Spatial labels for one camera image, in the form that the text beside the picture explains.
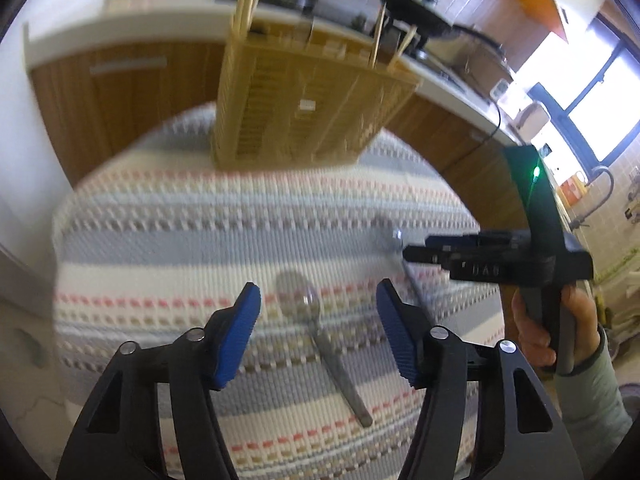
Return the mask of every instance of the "spoon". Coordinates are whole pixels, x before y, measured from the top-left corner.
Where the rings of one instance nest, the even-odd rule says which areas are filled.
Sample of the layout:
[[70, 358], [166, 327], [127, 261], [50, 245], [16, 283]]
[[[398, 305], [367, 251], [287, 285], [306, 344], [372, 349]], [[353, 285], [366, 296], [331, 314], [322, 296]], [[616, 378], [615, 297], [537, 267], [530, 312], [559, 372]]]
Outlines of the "spoon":
[[402, 229], [398, 227], [391, 219], [388, 217], [379, 215], [376, 216], [376, 220], [384, 226], [389, 227], [389, 231], [384, 231], [383, 237], [380, 239], [380, 244], [387, 250], [390, 254], [395, 256], [400, 256], [400, 261], [402, 263], [402, 268], [404, 269], [404, 274], [409, 279], [409, 284], [414, 292], [415, 299], [417, 300], [418, 306], [422, 308], [425, 313], [425, 316], [429, 320], [432, 325], [436, 325], [436, 322], [433, 318], [433, 314], [431, 313], [428, 306], [424, 304], [422, 300], [422, 290], [420, 289], [420, 285], [418, 284], [414, 272], [411, 270], [409, 263], [404, 260], [402, 257], [402, 250], [406, 245], [403, 240]]
[[293, 297], [296, 292], [303, 292], [301, 304], [289, 303], [282, 309], [283, 314], [295, 322], [306, 324], [320, 359], [329, 372], [351, 411], [363, 428], [373, 424], [373, 417], [365, 406], [360, 394], [350, 380], [340, 358], [335, 354], [328, 335], [320, 326], [320, 297], [314, 286], [302, 274], [294, 271], [282, 272], [276, 278], [276, 290], [279, 294]]

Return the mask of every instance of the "window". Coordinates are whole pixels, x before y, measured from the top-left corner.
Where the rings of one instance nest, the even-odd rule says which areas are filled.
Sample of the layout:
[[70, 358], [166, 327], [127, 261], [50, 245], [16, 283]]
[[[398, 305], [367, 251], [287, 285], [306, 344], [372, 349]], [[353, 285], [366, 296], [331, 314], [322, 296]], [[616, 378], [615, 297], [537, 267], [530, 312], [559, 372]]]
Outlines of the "window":
[[559, 182], [579, 170], [591, 180], [640, 132], [640, 49], [600, 16], [580, 44], [550, 34], [517, 81], [551, 115], [533, 144], [562, 144], [545, 159]]

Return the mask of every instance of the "white countertop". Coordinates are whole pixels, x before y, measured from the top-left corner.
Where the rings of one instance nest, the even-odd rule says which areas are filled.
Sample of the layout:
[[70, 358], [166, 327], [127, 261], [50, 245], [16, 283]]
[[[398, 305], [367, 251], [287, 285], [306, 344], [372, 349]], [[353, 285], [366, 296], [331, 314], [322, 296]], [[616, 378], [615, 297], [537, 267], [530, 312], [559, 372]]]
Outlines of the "white countertop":
[[[24, 61], [27, 70], [49, 61], [101, 46], [137, 41], [213, 40], [225, 41], [234, 2], [215, 0], [80, 0], [51, 16], [32, 19], [24, 30]], [[300, 14], [271, 6], [260, 6], [257, 18], [296, 23]], [[323, 20], [314, 27], [339, 29], [343, 35], [361, 35]], [[482, 100], [461, 80], [464, 91], [437, 77], [419, 63], [407, 60], [422, 78], [417, 93], [486, 134], [495, 130], [498, 110]], [[503, 121], [495, 139], [504, 145], [518, 143]]]

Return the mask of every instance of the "human hand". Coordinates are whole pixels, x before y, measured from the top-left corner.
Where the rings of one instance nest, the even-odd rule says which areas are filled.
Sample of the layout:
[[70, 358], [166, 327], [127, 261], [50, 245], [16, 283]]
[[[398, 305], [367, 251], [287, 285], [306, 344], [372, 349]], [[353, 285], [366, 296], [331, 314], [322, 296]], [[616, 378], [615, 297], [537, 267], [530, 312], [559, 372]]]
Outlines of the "human hand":
[[[579, 365], [593, 355], [600, 345], [596, 305], [587, 294], [575, 285], [562, 288], [562, 304], [575, 317], [574, 362]], [[551, 366], [556, 362], [556, 352], [549, 348], [549, 332], [527, 315], [524, 300], [517, 291], [511, 301], [513, 320], [520, 332], [520, 349], [533, 366]]]

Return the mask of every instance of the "wooden cabinet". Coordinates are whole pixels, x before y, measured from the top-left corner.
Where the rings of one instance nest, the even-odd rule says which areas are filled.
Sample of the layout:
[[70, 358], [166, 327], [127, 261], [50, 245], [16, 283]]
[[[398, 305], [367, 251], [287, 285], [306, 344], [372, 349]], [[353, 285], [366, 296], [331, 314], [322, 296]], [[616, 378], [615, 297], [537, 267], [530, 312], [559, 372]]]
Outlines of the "wooden cabinet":
[[215, 101], [223, 54], [223, 43], [140, 43], [33, 69], [40, 111], [71, 184], [162, 121]]
[[[444, 177], [482, 229], [529, 228], [502, 153], [503, 145], [495, 139], [482, 143], [485, 133], [417, 95], [387, 129], [419, 152]], [[517, 340], [518, 330], [511, 314], [514, 292], [515, 287], [500, 287], [506, 337]]]

